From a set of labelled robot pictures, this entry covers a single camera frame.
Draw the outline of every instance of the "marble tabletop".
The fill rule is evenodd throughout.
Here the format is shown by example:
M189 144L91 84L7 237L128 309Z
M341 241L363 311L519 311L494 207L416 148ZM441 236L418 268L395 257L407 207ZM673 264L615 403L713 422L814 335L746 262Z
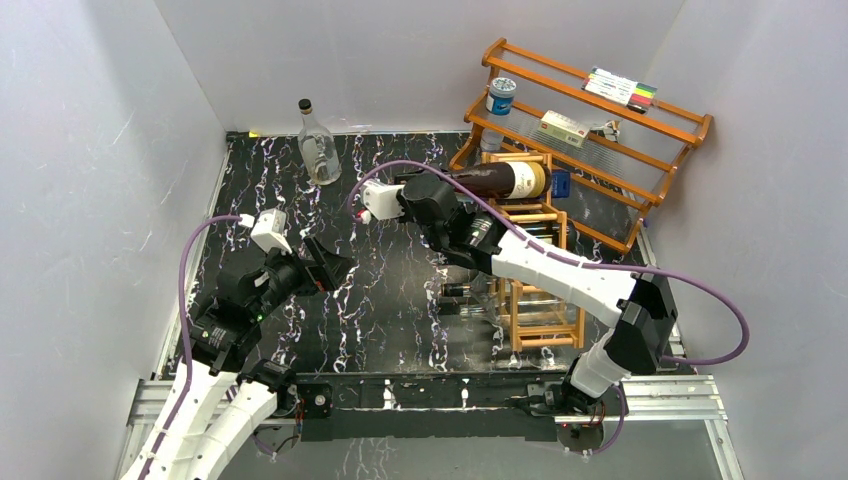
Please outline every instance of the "marble tabletop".
M265 319L256 358L248 359L248 364L261 356L301 373L567 368L578 353L571 347L513 353L501 329L482 319L440 313L441 285L467 280L469 272L441 265L415 225L393 221L354 225L343 205L356 180L375 165L411 159L446 166L466 138L467 133L338 135L342 176L318 187L308 181L296 137L228 135L229 154L215 214L255 215L280 208L287 214L287 238L293 248L303 248L300 238L314 235L329 250L354 259L352 273L339 290L290 299ZM388 179L382 173L381 178ZM579 199L568 202L568 209L573 209ZM616 221L615 212L607 214L603 204L579 207ZM213 292L215 275L233 252L243 251L241 257L261 262L262 251L250 243L244 229L213 226L193 298ZM641 263L638 245L621 256L574 228L569 228L568 247L592 259ZM586 348L603 331L605 327L587 317Z

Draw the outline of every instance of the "clear glass bottle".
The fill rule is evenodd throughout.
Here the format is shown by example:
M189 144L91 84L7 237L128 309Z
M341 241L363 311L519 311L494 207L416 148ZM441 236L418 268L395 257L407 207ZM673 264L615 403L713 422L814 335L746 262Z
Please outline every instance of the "clear glass bottle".
M303 129L297 135L303 165L316 185L329 185L342 174L333 136L312 116L312 102L309 99L304 98L297 106L303 115Z

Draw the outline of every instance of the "pack of markers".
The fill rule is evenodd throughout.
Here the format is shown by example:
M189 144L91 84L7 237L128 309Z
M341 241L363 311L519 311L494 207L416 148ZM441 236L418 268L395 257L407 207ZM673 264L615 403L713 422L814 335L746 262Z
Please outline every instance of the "pack of markers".
M598 67L592 67L589 76L583 81L583 90L642 114L651 107L657 93L657 89L650 85L635 82Z

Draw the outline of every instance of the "small box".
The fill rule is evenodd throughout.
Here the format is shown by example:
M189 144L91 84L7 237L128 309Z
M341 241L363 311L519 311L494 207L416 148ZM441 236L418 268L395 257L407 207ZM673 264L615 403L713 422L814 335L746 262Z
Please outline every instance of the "small box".
M577 148L583 146L583 140L589 135L589 127L553 110L548 110L542 117L538 131Z

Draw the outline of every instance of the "white wall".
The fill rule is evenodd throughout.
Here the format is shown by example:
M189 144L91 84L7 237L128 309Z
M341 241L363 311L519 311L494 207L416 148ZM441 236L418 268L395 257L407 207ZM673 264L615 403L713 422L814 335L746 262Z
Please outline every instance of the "white wall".
M152 1L6 0L0 132L0 477L111 478L223 129Z
M748 314L712 368L750 479L848 478L848 57L839 1L689 1L646 79L715 115L657 214L659 262ZM692 355L729 351L718 302L675 288Z
M641 77L683 2L156 3L224 128L292 133L303 97L335 132L468 129L462 117L488 78L483 51L502 36Z

